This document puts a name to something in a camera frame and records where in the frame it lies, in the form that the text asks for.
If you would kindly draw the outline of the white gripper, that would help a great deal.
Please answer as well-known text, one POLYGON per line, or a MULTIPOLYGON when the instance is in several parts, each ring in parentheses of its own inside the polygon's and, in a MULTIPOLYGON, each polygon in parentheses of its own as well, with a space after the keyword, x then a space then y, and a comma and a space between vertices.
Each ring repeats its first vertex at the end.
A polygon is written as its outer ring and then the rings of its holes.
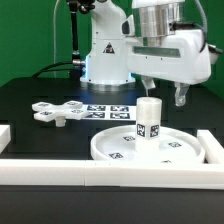
POLYGON ((189 85, 205 82, 211 75, 208 45, 203 44, 201 30, 178 30, 159 47, 144 46, 139 38, 127 38, 126 46, 127 68, 143 75, 147 97, 155 89, 152 78, 179 82, 175 83, 175 105, 184 106, 189 85))

